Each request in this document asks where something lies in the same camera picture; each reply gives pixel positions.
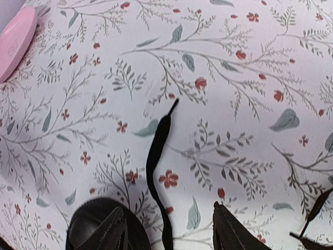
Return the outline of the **floral patterned table mat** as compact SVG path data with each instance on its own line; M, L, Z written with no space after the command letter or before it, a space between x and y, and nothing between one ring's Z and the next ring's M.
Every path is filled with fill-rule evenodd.
M32 42L1 83L1 239L65 249L74 212L108 197L163 249L213 249L214 203L271 249L303 249L332 188L332 1L23 1ZM1 24L1 33L8 23ZM304 233L332 244L332 198Z

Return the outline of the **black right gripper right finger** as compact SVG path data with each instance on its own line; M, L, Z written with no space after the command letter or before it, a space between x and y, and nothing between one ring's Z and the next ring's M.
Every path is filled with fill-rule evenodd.
M214 203L213 249L218 250L270 250L254 237L223 205Z

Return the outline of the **pink plastic plate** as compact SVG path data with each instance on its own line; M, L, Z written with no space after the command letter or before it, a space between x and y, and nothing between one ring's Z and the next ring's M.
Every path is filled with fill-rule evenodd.
M25 7L1 33L1 83L4 83L20 64L32 42L36 25L36 9Z

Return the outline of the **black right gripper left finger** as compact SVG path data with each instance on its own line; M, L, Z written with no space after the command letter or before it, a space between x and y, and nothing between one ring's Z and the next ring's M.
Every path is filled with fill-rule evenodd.
M127 207L99 197L82 204L67 229L66 249L151 249L148 235Z

